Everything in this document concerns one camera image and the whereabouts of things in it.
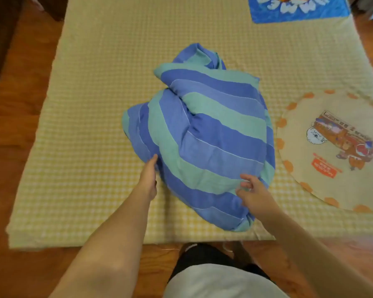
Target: person's right arm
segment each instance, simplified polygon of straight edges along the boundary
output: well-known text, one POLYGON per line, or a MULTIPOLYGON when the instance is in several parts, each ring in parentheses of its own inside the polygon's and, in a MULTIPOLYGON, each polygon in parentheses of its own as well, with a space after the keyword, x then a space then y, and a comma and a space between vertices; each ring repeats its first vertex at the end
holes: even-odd
POLYGON ((339 260, 286 215, 259 179, 245 174, 241 178, 247 180, 241 186, 250 191, 239 189, 237 195, 275 236, 320 298, 373 298, 373 283, 339 260))

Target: yellow checkered tablecloth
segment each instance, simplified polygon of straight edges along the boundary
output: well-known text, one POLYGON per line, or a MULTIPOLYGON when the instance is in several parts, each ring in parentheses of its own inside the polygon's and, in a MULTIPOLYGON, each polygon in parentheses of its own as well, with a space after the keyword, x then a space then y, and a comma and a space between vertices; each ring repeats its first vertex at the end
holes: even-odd
MULTIPOLYGON (((191 43, 228 69, 261 79, 273 123, 291 101, 321 89, 373 98, 373 69, 352 17, 254 24, 247 0, 69 0, 36 142, 10 224, 12 248, 82 245, 127 197, 143 163, 122 112, 164 85, 152 70, 191 43)), ((298 185, 276 153, 270 190, 315 236, 373 234, 373 214, 325 204, 298 185)), ((158 185, 145 243, 269 239, 259 221, 226 232, 158 185)))

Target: person's left hand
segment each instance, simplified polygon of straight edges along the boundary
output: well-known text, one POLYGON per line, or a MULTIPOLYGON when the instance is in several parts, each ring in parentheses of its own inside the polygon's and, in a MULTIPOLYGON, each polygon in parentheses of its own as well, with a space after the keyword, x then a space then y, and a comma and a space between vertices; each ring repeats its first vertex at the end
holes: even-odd
POLYGON ((157 194, 156 191, 156 173, 155 164, 157 155, 155 154, 152 159, 145 163, 144 168, 139 176, 137 186, 148 195, 149 200, 153 200, 157 194))

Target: person's left arm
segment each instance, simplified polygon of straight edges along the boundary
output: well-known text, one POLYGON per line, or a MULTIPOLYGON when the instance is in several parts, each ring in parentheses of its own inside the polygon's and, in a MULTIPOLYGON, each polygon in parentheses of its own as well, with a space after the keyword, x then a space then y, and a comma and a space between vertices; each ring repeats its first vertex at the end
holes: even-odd
POLYGON ((131 297, 151 200, 156 195, 155 163, 149 160, 123 204, 90 236, 50 298, 131 297))

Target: blue rectangular placemat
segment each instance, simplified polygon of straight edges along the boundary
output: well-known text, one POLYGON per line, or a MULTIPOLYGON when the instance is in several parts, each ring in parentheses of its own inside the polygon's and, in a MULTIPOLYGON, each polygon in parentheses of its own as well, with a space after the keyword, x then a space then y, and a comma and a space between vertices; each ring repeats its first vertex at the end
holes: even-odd
POLYGON ((249 0, 254 23, 280 23, 295 20, 347 17, 346 0, 249 0))

